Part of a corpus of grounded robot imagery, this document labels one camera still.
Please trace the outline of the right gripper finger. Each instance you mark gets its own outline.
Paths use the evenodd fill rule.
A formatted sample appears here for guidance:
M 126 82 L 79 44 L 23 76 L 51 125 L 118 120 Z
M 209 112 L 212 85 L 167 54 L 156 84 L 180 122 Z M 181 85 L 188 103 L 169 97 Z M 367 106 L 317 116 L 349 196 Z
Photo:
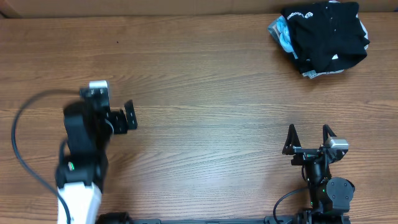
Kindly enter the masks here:
M 288 134 L 287 134 L 287 139 L 284 144 L 282 153 L 284 155 L 294 155 L 301 149 L 302 149 L 302 146 L 299 141 L 299 137 L 298 137 L 297 131 L 295 129 L 295 126 L 294 126 L 294 124 L 290 124 Z
M 331 130 L 329 125 L 323 125 L 323 147 L 331 147 L 332 140 L 336 137 L 336 134 Z

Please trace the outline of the black t-shirt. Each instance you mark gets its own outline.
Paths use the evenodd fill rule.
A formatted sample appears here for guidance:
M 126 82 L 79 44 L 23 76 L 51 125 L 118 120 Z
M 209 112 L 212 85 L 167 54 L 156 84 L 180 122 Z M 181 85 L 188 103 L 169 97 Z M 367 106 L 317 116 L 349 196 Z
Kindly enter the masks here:
M 357 2 L 316 2 L 285 7 L 294 63 L 300 72 L 346 70 L 367 57 L 370 41 L 357 17 Z

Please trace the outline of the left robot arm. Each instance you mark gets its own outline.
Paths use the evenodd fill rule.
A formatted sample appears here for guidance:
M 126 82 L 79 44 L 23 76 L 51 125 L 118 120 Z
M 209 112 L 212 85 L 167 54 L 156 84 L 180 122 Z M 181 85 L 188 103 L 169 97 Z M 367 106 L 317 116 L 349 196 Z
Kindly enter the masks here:
M 80 100 L 63 110 L 66 139 L 55 171 L 59 223 L 95 223 L 108 171 L 106 148 L 112 136 L 137 129 L 131 100 L 124 109 Z

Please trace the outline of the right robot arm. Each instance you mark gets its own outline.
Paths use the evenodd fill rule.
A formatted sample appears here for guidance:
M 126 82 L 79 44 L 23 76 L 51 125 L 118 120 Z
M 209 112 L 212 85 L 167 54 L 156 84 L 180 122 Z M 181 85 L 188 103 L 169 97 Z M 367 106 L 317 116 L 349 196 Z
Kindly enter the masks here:
M 338 138 L 329 125 L 323 125 L 323 143 L 318 148 L 302 147 L 296 128 L 289 126 L 283 155 L 292 156 L 291 164 L 302 168 L 302 178 L 306 187 L 294 190 L 282 196 L 275 203 L 272 215 L 279 223 L 276 215 L 277 206 L 283 199 L 307 190 L 310 196 L 310 208 L 303 208 L 296 213 L 288 223 L 349 223 L 345 214 L 350 210 L 354 197 L 354 184 L 341 177 L 333 177 L 330 164 L 344 158 L 349 149 L 349 143 Z

